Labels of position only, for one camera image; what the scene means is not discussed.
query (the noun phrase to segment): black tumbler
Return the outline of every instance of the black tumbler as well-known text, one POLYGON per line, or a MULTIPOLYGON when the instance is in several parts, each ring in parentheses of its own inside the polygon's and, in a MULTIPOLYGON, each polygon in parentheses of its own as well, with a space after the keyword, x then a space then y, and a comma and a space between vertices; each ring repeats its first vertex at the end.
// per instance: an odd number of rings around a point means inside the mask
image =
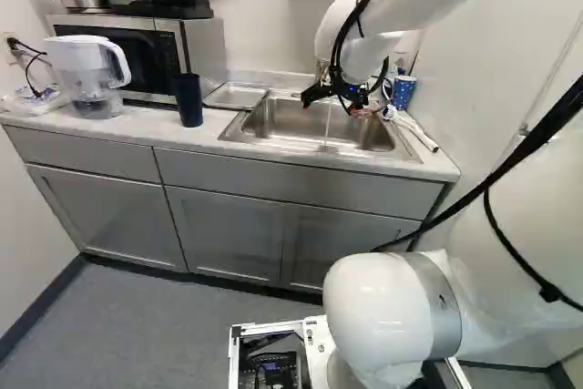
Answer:
POLYGON ((194 128, 202 125, 202 95, 199 75, 194 73, 177 75, 172 78, 172 86, 182 126, 194 128))

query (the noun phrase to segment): electrical outlet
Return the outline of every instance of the electrical outlet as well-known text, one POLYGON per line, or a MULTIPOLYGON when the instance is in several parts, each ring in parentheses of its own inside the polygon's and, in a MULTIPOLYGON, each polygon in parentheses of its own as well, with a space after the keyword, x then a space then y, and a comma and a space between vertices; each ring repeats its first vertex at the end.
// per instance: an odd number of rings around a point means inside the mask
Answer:
POLYGON ((10 37, 18 38, 14 32, 0 33, 0 52, 2 53, 5 62, 8 63, 9 66, 18 64, 18 57, 15 56, 12 49, 10 48, 10 45, 8 45, 7 39, 10 37))

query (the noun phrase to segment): sink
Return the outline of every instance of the sink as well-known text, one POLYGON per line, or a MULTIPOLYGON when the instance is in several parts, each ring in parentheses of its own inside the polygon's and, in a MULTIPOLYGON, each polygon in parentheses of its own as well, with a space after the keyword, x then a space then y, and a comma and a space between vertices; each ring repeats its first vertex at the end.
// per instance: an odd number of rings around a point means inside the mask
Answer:
POLYGON ((335 99, 316 101, 303 109, 297 97, 283 92, 271 92, 251 113, 239 113, 220 134, 219 140, 352 157, 420 161, 393 124, 384 122, 378 114, 370 118, 350 118, 335 99))

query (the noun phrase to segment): floor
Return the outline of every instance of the floor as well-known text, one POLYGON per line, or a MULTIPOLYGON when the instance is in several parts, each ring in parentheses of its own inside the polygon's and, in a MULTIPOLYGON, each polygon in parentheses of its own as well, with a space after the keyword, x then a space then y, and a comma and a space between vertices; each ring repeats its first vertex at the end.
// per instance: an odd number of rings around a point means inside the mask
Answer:
MULTIPOLYGON (((5 362, 0 389, 227 389, 231 325, 321 312, 91 264, 5 362)), ((543 374, 465 370, 474 389, 552 387, 543 374)))

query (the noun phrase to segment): white countertop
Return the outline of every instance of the white countertop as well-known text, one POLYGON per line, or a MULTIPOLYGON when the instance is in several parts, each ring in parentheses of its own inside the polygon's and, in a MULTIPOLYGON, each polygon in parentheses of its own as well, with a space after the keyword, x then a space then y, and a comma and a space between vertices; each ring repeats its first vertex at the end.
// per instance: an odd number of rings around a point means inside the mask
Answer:
POLYGON ((125 107, 116 118, 90 120, 77 117, 71 108, 62 107, 45 115, 26 118, 0 113, 0 123, 80 137, 122 141, 158 148, 174 148, 229 157, 265 159, 330 169, 344 169, 406 178, 455 182, 459 170, 439 150, 433 154, 410 132, 401 129, 423 163, 400 159, 364 159, 328 152, 284 150, 279 147, 218 140, 220 133, 237 115, 235 111, 203 109, 203 124, 198 128, 180 125, 176 111, 146 107, 125 107))

